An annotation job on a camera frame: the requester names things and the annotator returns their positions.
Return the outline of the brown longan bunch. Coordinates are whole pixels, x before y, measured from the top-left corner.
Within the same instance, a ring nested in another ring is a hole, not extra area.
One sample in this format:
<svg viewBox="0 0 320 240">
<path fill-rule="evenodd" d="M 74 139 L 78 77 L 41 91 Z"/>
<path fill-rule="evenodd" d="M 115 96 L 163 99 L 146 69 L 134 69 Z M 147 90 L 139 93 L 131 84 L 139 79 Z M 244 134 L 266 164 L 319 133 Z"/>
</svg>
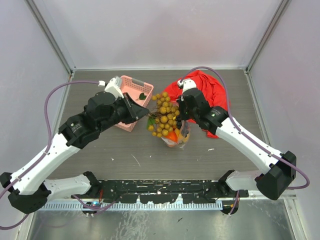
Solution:
<svg viewBox="0 0 320 240">
<path fill-rule="evenodd" d="M 154 137 L 167 136 L 169 132 L 178 129 L 178 106 L 171 101 L 169 94 L 165 91 L 153 95 L 155 107 L 147 115 L 146 129 Z"/>
</svg>

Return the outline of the clear zip top bag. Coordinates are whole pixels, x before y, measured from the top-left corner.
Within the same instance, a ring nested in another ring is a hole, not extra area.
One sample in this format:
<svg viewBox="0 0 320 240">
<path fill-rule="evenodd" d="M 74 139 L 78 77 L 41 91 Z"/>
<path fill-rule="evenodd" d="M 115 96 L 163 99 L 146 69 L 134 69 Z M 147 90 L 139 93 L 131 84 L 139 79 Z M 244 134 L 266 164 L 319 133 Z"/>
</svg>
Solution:
<svg viewBox="0 0 320 240">
<path fill-rule="evenodd" d="M 173 131 L 177 135 L 177 142 L 167 139 L 166 136 L 162 136 L 161 139 L 170 148 L 183 148 L 190 138 L 191 130 L 190 130 L 189 122 L 182 121 L 181 128 L 180 129 L 176 128 Z"/>
</svg>

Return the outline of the orange tangerine fruit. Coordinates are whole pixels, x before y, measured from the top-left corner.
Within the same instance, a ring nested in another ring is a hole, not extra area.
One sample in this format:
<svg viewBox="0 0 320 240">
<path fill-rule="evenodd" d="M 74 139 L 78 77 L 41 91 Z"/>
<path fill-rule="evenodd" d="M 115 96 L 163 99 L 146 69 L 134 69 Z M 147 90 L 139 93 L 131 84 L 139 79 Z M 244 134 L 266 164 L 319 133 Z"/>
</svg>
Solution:
<svg viewBox="0 0 320 240">
<path fill-rule="evenodd" d="M 169 133 L 167 134 L 166 138 L 167 138 L 168 140 L 173 141 L 173 142 L 177 142 L 177 141 L 178 141 L 178 137 L 177 137 L 177 135 L 176 135 L 176 133 L 175 133 L 174 131 L 169 132 Z"/>
</svg>

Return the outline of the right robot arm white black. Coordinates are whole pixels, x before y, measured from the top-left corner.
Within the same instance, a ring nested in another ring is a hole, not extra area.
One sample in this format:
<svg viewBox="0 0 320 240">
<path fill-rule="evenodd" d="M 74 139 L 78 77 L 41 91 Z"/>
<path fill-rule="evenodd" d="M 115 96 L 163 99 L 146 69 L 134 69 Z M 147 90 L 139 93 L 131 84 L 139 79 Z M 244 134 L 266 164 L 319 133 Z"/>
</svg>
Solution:
<svg viewBox="0 0 320 240">
<path fill-rule="evenodd" d="M 211 107 L 199 89 L 184 90 L 177 102 L 182 120 L 194 120 L 201 129 L 231 144 L 258 168 L 226 173 L 219 184 L 223 196 L 248 190 L 260 191 L 270 200 L 277 200 L 295 179 L 297 157 L 291 151 L 282 153 L 255 137 L 224 108 Z"/>
</svg>

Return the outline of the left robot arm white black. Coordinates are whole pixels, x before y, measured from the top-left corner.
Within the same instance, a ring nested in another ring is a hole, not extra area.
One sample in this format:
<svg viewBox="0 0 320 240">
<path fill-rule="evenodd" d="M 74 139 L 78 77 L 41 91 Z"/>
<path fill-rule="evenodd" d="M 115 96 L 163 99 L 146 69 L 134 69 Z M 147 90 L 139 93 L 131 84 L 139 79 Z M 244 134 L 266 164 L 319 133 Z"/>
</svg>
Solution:
<svg viewBox="0 0 320 240">
<path fill-rule="evenodd" d="M 30 214 L 55 199 L 71 195 L 97 197 L 102 185 L 90 171 L 56 180 L 48 179 L 48 176 L 65 160 L 97 140 L 100 133 L 118 123 L 134 123 L 150 112 L 128 93 L 115 97 L 105 91 L 91 97 L 83 108 L 83 112 L 69 117 L 60 126 L 42 153 L 20 170 L 1 174 L 0 183 L 9 191 L 8 200 L 12 207 Z"/>
</svg>

